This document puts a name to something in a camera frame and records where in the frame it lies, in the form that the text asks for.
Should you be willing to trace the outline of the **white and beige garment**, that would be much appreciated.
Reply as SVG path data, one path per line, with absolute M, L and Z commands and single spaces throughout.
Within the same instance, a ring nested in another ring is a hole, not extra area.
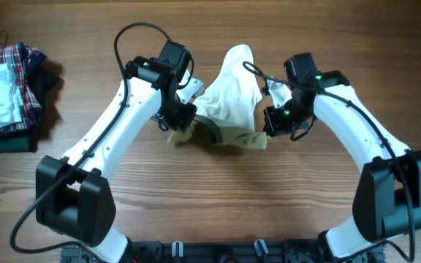
M 203 130 L 215 145 L 266 149 L 268 136 L 256 131 L 254 122 L 254 110 L 262 94 L 255 75 L 244 69 L 244 61 L 254 61 L 248 45 L 229 49 L 217 78 L 193 101 L 197 113 L 191 126 L 172 132 L 169 143 L 187 142 Z

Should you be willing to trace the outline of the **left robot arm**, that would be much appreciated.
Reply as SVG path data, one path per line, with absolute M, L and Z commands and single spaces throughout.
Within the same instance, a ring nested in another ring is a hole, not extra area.
M 168 40 L 158 57 L 121 65 L 117 97 L 84 138 L 61 158 L 45 156 L 38 164 L 38 223 L 69 236 L 69 245 L 101 262 L 125 260 L 129 239 L 113 225 L 115 169 L 150 119 L 163 130 L 188 128 L 197 111 L 189 100 L 202 85 L 191 76 L 193 63 L 183 45 Z

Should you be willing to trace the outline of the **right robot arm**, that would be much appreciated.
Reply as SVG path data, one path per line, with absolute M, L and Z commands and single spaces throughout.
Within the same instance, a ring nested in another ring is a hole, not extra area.
M 310 53 L 286 60 L 285 80 L 265 78 L 265 132 L 299 140 L 317 121 L 325 123 L 347 149 L 360 172 L 352 216 L 316 240 L 288 248 L 292 261 L 377 262 L 385 245 L 406 235 L 412 262 L 421 229 L 421 150 L 412 150 L 378 122 L 339 71 L 321 72 Z

